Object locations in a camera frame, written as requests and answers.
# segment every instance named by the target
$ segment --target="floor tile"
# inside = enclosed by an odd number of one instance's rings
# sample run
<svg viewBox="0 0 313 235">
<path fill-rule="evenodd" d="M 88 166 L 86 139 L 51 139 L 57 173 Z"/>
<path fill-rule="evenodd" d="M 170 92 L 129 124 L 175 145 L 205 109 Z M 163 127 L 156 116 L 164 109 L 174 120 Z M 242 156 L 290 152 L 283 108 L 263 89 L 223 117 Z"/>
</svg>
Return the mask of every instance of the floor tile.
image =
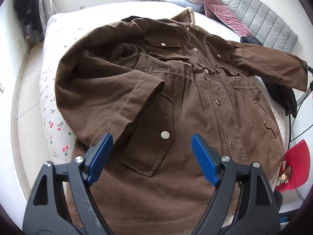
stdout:
<svg viewBox="0 0 313 235">
<path fill-rule="evenodd" d="M 40 104 L 18 118 L 18 140 L 26 177 L 32 188 L 43 163 L 52 160 L 43 131 Z"/>
<path fill-rule="evenodd" d="M 18 118 L 40 102 L 40 71 L 41 66 L 38 66 L 22 78 L 18 99 Z"/>
<path fill-rule="evenodd" d="M 34 47 L 29 54 L 28 60 L 25 65 L 23 76 L 34 70 L 36 67 L 42 64 L 42 51 L 43 43 Z"/>
</svg>

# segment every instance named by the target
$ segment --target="black puffer jacket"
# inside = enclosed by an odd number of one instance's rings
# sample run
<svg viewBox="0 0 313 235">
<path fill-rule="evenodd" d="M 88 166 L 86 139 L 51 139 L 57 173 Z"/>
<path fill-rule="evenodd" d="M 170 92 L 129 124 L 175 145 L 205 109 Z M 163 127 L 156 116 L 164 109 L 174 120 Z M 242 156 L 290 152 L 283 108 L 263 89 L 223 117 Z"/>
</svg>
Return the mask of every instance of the black puffer jacket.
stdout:
<svg viewBox="0 0 313 235">
<path fill-rule="evenodd" d="M 251 35 L 246 37 L 242 36 L 240 42 L 263 46 L 263 44 L 257 38 Z M 295 93 L 292 88 L 277 85 L 265 79 L 262 80 L 272 99 L 282 105 L 282 107 L 285 109 L 286 116 L 291 114 L 295 118 L 297 115 L 297 101 L 295 99 Z"/>
</svg>

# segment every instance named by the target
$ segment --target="gray upholstered headboard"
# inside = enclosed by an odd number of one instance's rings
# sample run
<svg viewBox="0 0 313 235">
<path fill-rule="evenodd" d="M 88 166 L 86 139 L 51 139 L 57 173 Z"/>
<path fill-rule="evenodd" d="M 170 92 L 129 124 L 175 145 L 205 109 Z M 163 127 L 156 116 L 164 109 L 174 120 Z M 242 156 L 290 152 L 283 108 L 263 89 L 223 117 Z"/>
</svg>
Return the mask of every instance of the gray upholstered headboard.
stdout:
<svg viewBox="0 0 313 235">
<path fill-rule="evenodd" d="M 259 0 L 220 0 L 269 48 L 291 52 L 298 36 Z"/>
</svg>

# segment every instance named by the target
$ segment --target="snap button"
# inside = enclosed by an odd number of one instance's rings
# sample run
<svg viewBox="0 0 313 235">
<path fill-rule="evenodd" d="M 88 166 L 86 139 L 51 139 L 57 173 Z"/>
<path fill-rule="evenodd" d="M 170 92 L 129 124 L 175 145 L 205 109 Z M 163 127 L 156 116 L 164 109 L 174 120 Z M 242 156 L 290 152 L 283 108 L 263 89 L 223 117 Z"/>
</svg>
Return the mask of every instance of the snap button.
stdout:
<svg viewBox="0 0 313 235">
<path fill-rule="evenodd" d="M 168 131 L 164 131 L 161 133 L 162 139 L 168 139 L 170 137 L 170 133 Z"/>
</svg>

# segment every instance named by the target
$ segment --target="bed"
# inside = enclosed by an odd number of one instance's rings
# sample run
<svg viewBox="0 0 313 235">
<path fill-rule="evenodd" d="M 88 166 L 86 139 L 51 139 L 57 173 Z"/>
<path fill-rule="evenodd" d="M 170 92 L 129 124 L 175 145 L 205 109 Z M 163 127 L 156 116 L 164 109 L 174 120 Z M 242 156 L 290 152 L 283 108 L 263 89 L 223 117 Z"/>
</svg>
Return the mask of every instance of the bed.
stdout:
<svg viewBox="0 0 313 235">
<path fill-rule="evenodd" d="M 185 8 L 165 2 L 125 2 L 106 4 L 71 13 L 60 13 L 52 16 L 48 22 L 43 47 L 43 63 L 40 76 L 40 104 L 44 124 L 44 133 L 55 164 L 69 162 L 75 135 L 64 121 L 56 106 L 54 80 L 59 60 L 79 38 L 88 31 L 109 23 L 119 21 L 131 15 L 152 19 L 171 18 Z M 196 25 L 211 34 L 219 35 L 226 40 L 240 42 L 240 37 L 222 23 L 194 13 Z M 285 139 L 285 111 L 272 100 L 259 77 L 255 83 L 266 96 L 276 117 L 283 141 Z"/>
</svg>

